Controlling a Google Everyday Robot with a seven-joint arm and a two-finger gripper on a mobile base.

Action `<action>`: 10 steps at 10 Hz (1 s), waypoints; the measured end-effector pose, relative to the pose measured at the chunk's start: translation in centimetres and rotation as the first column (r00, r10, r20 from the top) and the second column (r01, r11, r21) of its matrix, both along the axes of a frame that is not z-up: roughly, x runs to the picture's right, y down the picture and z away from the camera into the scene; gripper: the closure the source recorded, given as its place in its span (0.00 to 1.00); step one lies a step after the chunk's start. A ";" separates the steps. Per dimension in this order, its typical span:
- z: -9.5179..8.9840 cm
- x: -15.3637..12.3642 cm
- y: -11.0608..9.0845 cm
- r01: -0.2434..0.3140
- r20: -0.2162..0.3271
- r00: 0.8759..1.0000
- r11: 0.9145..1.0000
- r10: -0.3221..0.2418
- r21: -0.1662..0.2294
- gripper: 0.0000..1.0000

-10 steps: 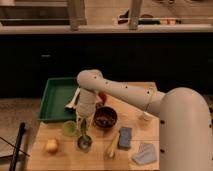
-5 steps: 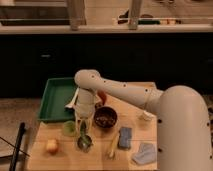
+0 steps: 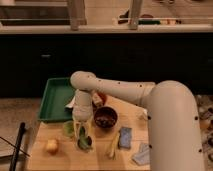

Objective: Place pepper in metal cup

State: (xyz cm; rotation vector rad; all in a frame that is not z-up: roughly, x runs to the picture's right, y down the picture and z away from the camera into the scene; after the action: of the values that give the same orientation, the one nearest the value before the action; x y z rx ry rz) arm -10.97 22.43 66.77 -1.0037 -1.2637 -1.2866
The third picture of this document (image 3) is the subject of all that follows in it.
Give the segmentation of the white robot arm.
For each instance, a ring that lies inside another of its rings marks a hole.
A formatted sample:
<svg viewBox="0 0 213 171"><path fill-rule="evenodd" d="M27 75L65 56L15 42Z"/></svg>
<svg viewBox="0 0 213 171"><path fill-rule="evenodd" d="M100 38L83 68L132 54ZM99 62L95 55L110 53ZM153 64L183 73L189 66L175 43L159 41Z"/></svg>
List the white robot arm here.
<svg viewBox="0 0 213 171"><path fill-rule="evenodd" d="M70 82L76 89L73 117L80 122L91 115L92 90L147 110L151 171L205 171L197 104L184 84L107 80L84 71Z"/></svg>

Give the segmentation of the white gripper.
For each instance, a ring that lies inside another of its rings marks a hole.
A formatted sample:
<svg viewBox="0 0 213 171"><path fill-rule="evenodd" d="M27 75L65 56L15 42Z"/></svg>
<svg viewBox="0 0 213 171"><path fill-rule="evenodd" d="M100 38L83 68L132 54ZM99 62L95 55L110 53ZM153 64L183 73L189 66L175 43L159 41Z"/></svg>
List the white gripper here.
<svg viewBox="0 0 213 171"><path fill-rule="evenodd" d="M89 92L76 90L75 91L75 101L73 105L73 118L76 121L73 121L73 128L75 138L79 138L79 122L86 122L91 115L93 114L92 108L92 98ZM85 123L85 135L86 137L92 137L92 121L88 120Z"/></svg>

